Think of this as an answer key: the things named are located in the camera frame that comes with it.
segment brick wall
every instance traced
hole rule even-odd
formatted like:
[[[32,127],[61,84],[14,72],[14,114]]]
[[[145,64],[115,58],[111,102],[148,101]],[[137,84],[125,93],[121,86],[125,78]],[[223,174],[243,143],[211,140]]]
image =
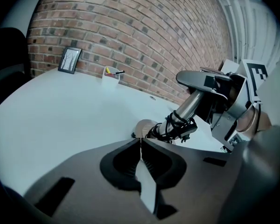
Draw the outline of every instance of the brick wall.
[[[65,46],[83,49],[76,71],[101,77],[125,70],[122,84],[181,103],[180,70],[218,68],[230,53],[216,0],[40,0],[28,31],[31,74],[58,67]]]

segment white wall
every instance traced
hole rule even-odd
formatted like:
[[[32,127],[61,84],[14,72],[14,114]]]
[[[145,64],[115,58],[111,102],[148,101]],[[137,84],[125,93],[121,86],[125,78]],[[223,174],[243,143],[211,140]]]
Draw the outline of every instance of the white wall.
[[[272,72],[280,60],[280,24],[261,0],[219,0],[233,39],[233,61],[258,60]]]
[[[4,18],[0,27],[17,28],[26,36],[32,14],[38,1],[39,0],[17,0]]]

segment framed picture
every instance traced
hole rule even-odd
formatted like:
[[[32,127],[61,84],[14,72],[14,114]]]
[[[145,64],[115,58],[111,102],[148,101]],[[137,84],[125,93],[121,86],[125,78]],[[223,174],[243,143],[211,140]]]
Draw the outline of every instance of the framed picture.
[[[66,47],[64,49],[61,61],[58,67],[59,71],[67,72],[70,74],[75,73],[76,64],[81,53],[80,48]]]

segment black slot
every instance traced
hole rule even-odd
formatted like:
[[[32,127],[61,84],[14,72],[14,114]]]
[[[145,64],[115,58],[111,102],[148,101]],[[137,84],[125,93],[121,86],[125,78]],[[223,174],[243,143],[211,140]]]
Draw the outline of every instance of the black slot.
[[[224,160],[214,159],[214,158],[210,158],[210,157],[205,158],[203,161],[211,163],[211,164],[215,164],[220,167],[224,167],[226,164],[226,161],[224,161]]]
[[[174,187],[187,169],[185,160],[149,141],[142,139],[142,159],[159,190]]]
[[[49,217],[53,216],[57,207],[69,192],[75,180],[62,177],[59,181],[35,204],[35,207]]]
[[[114,187],[141,192],[141,184],[135,180],[139,160],[140,139],[134,139],[106,154],[100,162],[100,170],[104,178]]]

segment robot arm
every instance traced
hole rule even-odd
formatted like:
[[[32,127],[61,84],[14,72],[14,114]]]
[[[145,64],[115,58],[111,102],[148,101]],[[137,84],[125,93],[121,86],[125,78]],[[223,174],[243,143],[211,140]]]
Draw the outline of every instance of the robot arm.
[[[198,115],[210,124],[212,136],[232,151],[233,145],[227,140],[237,120],[252,107],[247,78],[201,68],[201,71],[180,71],[176,80],[187,86],[191,95],[162,124],[153,127],[147,137],[166,142],[177,138],[185,141],[197,129],[193,117]]]

